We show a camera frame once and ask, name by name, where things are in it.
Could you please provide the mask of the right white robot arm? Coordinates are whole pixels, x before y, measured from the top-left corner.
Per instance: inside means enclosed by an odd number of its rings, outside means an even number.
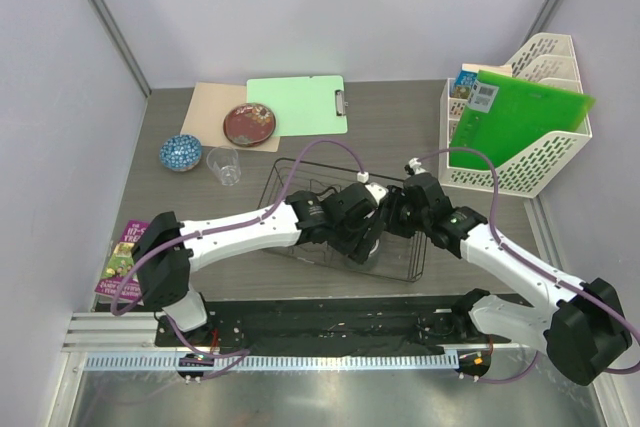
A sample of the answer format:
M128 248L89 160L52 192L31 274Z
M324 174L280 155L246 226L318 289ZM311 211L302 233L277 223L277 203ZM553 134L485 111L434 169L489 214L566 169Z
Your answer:
M451 318L465 342L496 335L547 356L570 381L587 386L632 344L615 288L597 278L586 282L545 263L497 230L492 217L455 207L427 172L393 187L381 202L387 230L397 236L423 233L431 243L480 267L525 299L507 302L476 291Z

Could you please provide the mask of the black wire dish rack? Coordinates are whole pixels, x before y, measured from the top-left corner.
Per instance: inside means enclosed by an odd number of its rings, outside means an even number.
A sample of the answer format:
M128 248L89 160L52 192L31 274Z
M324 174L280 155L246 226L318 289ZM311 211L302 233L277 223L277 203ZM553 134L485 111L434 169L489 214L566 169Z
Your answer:
M299 164L291 183L287 185L286 194L309 191L322 201L339 195L355 183L356 174L357 171L354 169L303 161ZM373 242L367 237L372 232L373 222L364 219L348 220L346 225L338 230L336 242L339 247L352 247L356 240L362 240L370 247L369 256L362 264L328 242L267 248L265 251L314 265L394 281L413 283L422 277L427 254L427 238L424 234L418 232L410 238L403 238L382 231L377 241Z

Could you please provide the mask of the blue patterned bowl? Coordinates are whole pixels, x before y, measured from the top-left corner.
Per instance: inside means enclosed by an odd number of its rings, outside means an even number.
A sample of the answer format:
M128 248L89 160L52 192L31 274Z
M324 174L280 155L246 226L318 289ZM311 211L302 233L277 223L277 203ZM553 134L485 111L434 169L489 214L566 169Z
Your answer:
M167 139L159 151L161 164L173 172L195 168L202 157L201 142L193 135L180 134Z

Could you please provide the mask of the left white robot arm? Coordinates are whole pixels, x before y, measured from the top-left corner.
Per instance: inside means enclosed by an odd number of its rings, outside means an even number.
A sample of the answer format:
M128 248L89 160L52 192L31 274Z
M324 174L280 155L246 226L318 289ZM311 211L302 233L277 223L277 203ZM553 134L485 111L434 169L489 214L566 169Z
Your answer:
M142 302L169 316L187 343L203 345L213 322L190 285L191 273L248 252L303 244L326 244L362 265L379 248L388 197L377 183L356 182L326 197L300 190L278 204L221 219L180 222L162 213L132 251Z

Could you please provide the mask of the grey ceramic mug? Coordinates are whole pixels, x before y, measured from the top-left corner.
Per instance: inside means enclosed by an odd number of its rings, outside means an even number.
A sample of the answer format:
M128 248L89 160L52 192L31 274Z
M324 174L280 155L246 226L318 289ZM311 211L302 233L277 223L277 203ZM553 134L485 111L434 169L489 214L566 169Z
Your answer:
M362 264L358 264L355 260L350 258L344 259L344 265L352 270L360 272L370 272L374 270L379 262L380 257L380 241L377 240L371 248L366 261Z

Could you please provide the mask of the clear glass tumbler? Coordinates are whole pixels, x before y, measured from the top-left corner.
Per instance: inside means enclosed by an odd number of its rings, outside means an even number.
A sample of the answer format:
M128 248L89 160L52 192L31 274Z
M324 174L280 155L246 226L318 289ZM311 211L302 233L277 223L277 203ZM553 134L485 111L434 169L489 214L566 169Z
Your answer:
M213 148L206 157L206 164L223 186L236 185L241 178L238 152L230 147Z

